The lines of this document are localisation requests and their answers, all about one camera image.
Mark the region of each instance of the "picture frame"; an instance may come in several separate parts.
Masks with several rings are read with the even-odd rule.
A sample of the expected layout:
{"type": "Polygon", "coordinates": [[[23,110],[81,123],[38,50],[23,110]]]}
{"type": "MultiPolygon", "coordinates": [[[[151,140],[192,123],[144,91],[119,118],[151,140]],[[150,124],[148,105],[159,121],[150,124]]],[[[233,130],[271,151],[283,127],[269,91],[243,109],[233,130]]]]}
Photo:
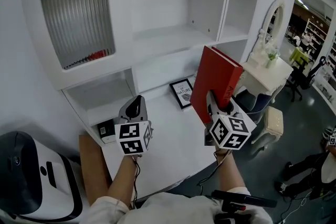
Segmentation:
{"type": "Polygon", "coordinates": [[[189,79],[183,79],[170,83],[169,86],[171,87],[181,109],[191,106],[190,97],[193,92],[193,87],[191,86],[189,79]]]}

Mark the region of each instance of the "white cabinet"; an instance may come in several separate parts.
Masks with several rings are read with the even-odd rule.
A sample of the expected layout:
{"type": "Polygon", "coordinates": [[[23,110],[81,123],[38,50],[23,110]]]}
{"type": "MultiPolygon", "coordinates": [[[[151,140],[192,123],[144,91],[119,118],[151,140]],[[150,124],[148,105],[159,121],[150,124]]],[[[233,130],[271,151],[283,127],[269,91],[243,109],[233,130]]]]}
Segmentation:
{"type": "Polygon", "coordinates": [[[39,60],[57,90],[131,66],[130,0],[22,0],[39,60]]]}
{"type": "MultiPolygon", "coordinates": [[[[132,96],[153,99],[168,93],[170,82],[192,76],[204,46],[217,46],[240,61],[257,3],[22,0],[31,38],[52,84],[100,145],[97,124],[118,116],[132,96]]],[[[162,116],[167,116],[164,108],[162,116]]]]}

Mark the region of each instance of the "upholstered stool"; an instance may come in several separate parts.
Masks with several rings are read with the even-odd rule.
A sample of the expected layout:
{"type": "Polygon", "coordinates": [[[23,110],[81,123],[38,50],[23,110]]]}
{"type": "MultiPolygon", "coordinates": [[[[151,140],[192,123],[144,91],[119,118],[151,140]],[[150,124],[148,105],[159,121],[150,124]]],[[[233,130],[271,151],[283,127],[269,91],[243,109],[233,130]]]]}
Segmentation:
{"type": "Polygon", "coordinates": [[[271,141],[271,143],[277,142],[284,133],[283,122],[282,111],[272,108],[271,106],[267,107],[265,112],[265,127],[258,137],[252,140],[251,144],[254,144],[258,139],[267,133],[276,137],[276,139],[271,141]]]}

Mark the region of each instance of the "black trousers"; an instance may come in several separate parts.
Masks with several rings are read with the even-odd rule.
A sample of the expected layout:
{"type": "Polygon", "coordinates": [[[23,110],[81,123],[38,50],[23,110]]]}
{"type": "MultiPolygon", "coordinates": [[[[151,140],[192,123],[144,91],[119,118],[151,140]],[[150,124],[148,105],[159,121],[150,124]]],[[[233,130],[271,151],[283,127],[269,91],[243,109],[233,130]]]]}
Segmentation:
{"type": "Polygon", "coordinates": [[[289,180],[292,177],[301,174],[308,169],[315,169],[312,173],[306,176],[299,183],[289,185],[285,190],[285,195],[293,197],[298,195],[310,188],[319,187],[322,185],[321,181],[321,170],[324,161],[326,160],[328,153],[321,153],[316,155],[308,156],[304,161],[294,164],[293,166],[286,169],[284,178],[289,180]]]}

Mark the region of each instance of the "red book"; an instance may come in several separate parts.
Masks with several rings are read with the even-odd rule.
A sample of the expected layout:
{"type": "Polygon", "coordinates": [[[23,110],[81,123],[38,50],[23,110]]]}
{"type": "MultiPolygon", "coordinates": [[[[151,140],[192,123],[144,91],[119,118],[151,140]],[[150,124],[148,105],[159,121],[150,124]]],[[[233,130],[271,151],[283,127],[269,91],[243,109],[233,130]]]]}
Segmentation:
{"type": "Polygon", "coordinates": [[[211,122],[206,96],[212,91],[220,109],[226,108],[243,67],[218,49],[204,47],[190,103],[204,124],[211,122]]]}

